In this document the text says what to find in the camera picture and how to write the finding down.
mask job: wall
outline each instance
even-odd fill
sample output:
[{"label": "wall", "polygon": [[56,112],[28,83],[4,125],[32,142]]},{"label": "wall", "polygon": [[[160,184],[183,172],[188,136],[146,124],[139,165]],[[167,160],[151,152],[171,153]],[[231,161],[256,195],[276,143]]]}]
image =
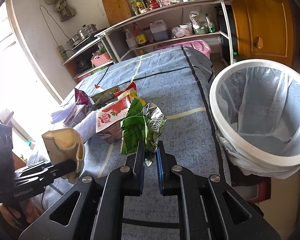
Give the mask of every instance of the wall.
[{"label": "wall", "polygon": [[[49,13],[54,17],[69,37],[74,36],[84,24],[87,25],[95,23],[98,29],[109,26],[102,0],[66,1],[69,6],[76,9],[76,16],[68,21],[60,22],[59,15],[54,12],[53,5],[47,5],[44,0],[40,0],[41,4],[48,9]],[[39,0],[12,0],[12,3],[20,30],[29,50],[34,56],[34,59],[37,61],[39,67],[46,75],[52,86],[62,98],[65,98],[70,90],[75,86],[75,83],[65,67],[62,66],[61,60],[56,53],[57,44],[51,36],[51,33],[39,10]],[[70,46],[66,43],[68,38],[61,32],[50,16],[48,16],[47,12],[44,9],[42,10],[57,42],[60,45],[63,45],[65,49],[70,49]],[[207,12],[212,12],[213,7],[210,6],[207,10]],[[171,11],[165,17],[167,21],[173,20],[173,22],[167,22],[168,26],[173,25],[174,23],[176,23],[175,26],[177,26],[181,23],[181,10]],[[189,22],[188,11],[186,10],[184,11],[183,22]],[[206,41],[210,46],[214,46],[216,49],[214,50],[214,48],[212,48],[212,52],[220,51],[217,35],[207,38]]]}]

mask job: power strip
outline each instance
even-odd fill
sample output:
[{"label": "power strip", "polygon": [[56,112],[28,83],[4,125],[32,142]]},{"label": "power strip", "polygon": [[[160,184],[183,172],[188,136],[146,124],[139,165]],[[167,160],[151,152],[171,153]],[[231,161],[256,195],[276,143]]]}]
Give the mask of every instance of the power strip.
[{"label": "power strip", "polygon": [[58,55],[59,55],[60,59],[62,60],[62,62],[65,62],[66,60],[69,59],[69,57],[62,45],[58,46],[56,49],[57,49]]}]

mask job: red and white carton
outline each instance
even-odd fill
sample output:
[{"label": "red and white carton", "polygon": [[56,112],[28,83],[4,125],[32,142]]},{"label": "red and white carton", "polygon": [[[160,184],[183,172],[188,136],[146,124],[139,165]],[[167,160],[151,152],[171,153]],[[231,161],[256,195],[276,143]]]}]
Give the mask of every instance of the red and white carton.
[{"label": "red and white carton", "polygon": [[131,105],[130,95],[101,108],[97,113],[96,132],[108,143],[122,138],[120,121],[126,117]]}]

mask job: wooden cutting board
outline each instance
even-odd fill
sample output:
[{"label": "wooden cutting board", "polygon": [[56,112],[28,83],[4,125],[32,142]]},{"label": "wooden cutting board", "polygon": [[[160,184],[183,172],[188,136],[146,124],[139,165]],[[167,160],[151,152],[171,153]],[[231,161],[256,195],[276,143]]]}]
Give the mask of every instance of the wooden cutting board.
[{"label": "wooden cutting board", "polygon": [[131,18],[127,0],[102,0],[110,26]]}]

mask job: white trash can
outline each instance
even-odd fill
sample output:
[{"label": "white trash can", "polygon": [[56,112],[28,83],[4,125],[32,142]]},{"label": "white trash can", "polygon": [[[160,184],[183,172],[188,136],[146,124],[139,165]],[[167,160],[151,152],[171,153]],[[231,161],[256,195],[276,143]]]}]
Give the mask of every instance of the white trash can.
[{"label": "white trash can", "polygon": [[249,59],[222,70],[210,106],[229,160],[245,175],[285,179],[300,169],[300,75]]}]

